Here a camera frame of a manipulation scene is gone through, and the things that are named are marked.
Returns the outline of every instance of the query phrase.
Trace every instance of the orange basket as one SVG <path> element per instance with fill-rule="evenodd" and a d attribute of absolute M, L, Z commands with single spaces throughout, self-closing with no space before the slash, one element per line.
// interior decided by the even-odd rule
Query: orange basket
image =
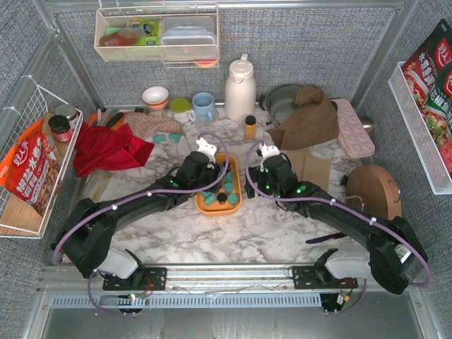
<path fill-rule="evenodd" d="M 215 156 L 217 162 L 222 164 L 226 161 L 226 154 L 218 153 Z M 240 186 L 240 175 L 239 175 L 239 167 L 237 166 L 237 160 L 234 156 L 229 154 L 229 162 L 231 166 L 231 170 L 234 173 L 234 177 L 232 179 L 232 183 L 234 184 L 233 194 L 236 194 L 239 197 L 239 201 L 235 205 L 231 205 L 229 201 L 226 201 L 224 204 L 220 204 L 218 201 L 211 203 L 210 205 L 206 205 L 204 203 L 204 197 L 201 193 L 197 193 L 195 195 L 195 204 L 196 207 L 201 211 L 202 214 L 207 215 L 208 217 L 220 217 L 223 215 L 231 215 L 237 212 L 240 205 L 242 204 L 242 187 Z M 225 193 L 225 189 L 223 187 L 220 188 L 218 193 Z"/>

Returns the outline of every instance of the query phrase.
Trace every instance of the red cloth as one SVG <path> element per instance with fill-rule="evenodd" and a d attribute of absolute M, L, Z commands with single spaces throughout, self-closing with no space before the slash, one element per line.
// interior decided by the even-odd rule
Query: red cloth
<path fill-rule="evenodd" d="M 115 171 L 141 167 L 148 161 L 153 148 L 153 143 L 133 136 L 128 124 L 112 131 L 83 123 L 76 141 L 73 166 L 78 177 L 86 177 L 97 168 Z"/>

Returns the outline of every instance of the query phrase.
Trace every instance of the blue mug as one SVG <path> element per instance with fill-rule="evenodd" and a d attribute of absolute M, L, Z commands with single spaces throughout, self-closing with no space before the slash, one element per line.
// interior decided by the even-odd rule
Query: blue mug
<path fill-rule="evenodd" d="M 213 96 L 207 92 L 200 92 L 193 97 L 193 111 L 196 120 L 214 121 L 217 118 L 217 110 Z"/>

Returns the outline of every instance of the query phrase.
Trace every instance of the wooden utensil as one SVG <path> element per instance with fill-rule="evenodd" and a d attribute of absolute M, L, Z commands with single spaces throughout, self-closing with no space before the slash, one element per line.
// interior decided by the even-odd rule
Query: wooden utensil
<path fill-rule="evenodd" d="M 392 176 L 382 166 L 364 165 L 356 167 L 347 181 L 347 196 L 360 196 L 364 212 L 375 217 L 392 220 L 402 216 L 400 190 Z M 348 199 L 347 204 L 361 209 L 358 198 Z"/>

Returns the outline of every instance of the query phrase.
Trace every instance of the white marble surface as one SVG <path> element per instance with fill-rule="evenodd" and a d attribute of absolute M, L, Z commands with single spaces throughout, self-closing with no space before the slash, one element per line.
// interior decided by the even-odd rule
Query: white marble surface
<path fill-rule="evenodd" d="M 224 138 L 229 151 L 239 161 L 244 201 L 240 209 L 225 217 L 208 218 L 197 209 L 194 199 L 172 210 L 149 215 L 122 230 L 112 239 L 115 249 L 129 249 L 144 263 L 292 263 L 315 261 L 325 250 L 352 242 L 348 237 L 309 245 L 305 241 L 337 232 L 326 224 L 285 212 L 274 202 L 244 193 L 244 161 L 252 141 L 245 141 L 243 126 L 220 117 L 213 131 Z M 257 134 L 267 144 L 271 137 L 268 113 L 256 110 Z M 119 198 L 147 187 L 167 173 L 195 148 L 197 130 L 193 123 L 184 125 L 187 139 L 179 144 L 167 140 L 155 146 L 145 167 L 112 172 L 102 200 Z M 329 193 L 343 200 L 345 188 L 340 178 L 359 165 L 347 158 L 336 140 L 311 147 L 314 156 L 331 160 Z M 251 165 L 257 165 L 255 156 Z"/>

